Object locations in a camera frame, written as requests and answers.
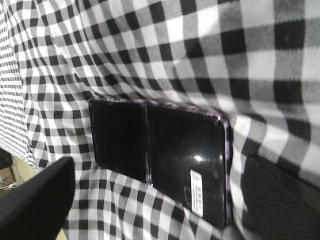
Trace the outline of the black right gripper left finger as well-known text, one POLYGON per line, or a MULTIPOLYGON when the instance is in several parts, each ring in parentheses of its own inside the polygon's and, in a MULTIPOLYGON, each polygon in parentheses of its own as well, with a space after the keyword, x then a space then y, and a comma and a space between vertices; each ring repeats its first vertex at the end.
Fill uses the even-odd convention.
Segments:
POLYGON ((54 240, 75 195, 75 164, 62 157, 0 198, 2 240, 54 240))

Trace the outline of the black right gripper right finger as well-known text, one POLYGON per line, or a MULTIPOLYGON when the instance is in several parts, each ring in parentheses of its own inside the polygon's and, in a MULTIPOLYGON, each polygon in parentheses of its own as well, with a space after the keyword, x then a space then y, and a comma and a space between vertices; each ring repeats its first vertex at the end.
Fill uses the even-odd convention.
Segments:
POLYGON ((241 189, 253 227, 263 240, 318 240, 320 189, 275 163, 247 157, 241 189))

